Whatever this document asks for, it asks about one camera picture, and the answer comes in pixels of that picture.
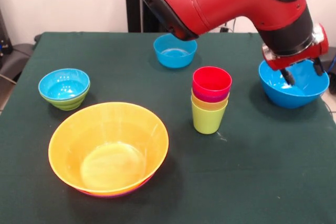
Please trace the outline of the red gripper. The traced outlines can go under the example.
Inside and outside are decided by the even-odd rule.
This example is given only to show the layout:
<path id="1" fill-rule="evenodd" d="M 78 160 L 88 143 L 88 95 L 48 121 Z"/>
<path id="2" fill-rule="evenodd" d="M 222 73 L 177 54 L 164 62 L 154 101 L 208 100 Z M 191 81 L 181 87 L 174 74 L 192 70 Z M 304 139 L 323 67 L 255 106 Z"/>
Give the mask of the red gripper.
<path id="1" fill-rule="evenodd" d="M 292 53 L 288 56 L 276 55 L 266 44 L 262 46 L 262 55 L 268 66 L 274 71 L 280 70 L 286 83 L 290 86 L 295 85 L 295 79 L 291 72 L 285 68 L 303 60 L 313 59 L 316 74 L 318 76 L 324 74 L 324 68 L 319 58 L 329 50 L 329 42 L 324 27 L 321 24 L 314 24 L 311 37 L 311 42 L 307 46 L 299 49 L 296 54 Z"/>

